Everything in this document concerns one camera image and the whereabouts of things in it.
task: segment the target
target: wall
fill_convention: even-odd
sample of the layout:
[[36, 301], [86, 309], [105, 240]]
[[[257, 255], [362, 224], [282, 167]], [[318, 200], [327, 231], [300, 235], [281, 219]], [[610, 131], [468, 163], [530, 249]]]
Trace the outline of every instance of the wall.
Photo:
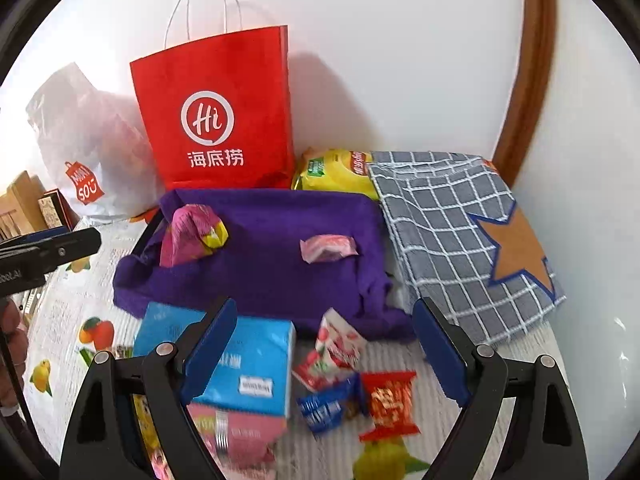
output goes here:
[[[124, 97], [140, 126], [128, 63], [161, 49], [175, 1], [63, 0], [53, 10], [0, 89], [0, 189], [24, 168], [53, 185], [24, 108], [66, 63]], [[493, 153], [516, 71], [522, 0], [241, 2], [246, 26], [290, 25], [299, 151], [314, 144]], [[220, 0], [193, 0], [193, 9], [195, 37], [221, 30]], [[186, 40], [184, 23], [183, 10], [171, 44]]]
[[568, 301], [552, 325], [606, 477], [640, 429], [640, 65], [591, 0], [559, 0], [545, 108], [515, 186]]

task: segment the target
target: gray checkered cloth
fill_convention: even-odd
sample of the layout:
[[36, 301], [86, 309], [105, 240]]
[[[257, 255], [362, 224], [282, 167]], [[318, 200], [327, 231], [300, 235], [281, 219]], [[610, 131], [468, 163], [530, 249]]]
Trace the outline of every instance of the gray checkered cloth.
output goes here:
[[496, 345], [527, 333], [566, 297], [547, 264], [555, 301], [517, 275], [490, 285], [495, 247], [468, 213], [503, 221], [513, 195], [480, 156], [374, 152], [369, 174], [408, 288], [430, 297], [476, 344]]

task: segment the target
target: brown star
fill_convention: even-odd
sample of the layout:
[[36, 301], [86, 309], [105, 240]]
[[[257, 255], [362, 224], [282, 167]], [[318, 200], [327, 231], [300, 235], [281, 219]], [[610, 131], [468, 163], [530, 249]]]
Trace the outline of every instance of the brown star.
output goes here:
[[505, 221], [470, 216], [496, 248], [491, 284], [502, 283], [519, 274], [526, 274], [540, 285], [552, 300], [555, 299], [554, 286], [546, 270], [545, 251], [515, 202]]

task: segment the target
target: white and red snack package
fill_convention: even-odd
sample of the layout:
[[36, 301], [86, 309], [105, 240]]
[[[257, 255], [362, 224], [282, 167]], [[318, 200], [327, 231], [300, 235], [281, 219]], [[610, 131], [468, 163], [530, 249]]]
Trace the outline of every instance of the white and red snack package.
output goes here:
[[293, 375], [313, 393], [350, 377], [367, 340], [334, 309], [322, 316], [316, 349], [293, 369]]
[[336, 262], [347, 256], [358, 254], [356, 240], [343, 235], [318, 235], [309, 240], [300, 240], [302, 259], [308, 264]]

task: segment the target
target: blue box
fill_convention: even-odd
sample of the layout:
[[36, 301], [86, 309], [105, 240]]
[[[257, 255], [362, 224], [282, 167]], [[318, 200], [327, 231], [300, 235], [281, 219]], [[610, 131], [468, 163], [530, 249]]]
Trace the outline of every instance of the blue box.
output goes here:
[[[133, 347], [145, 356], [175, 342], [204, 312], [149, 303]], [[225, 410], [289, 417], [291, 360], [296, 331], [286, 320], [238, 316], [238, 325], [204, 393], [193, 402]]]

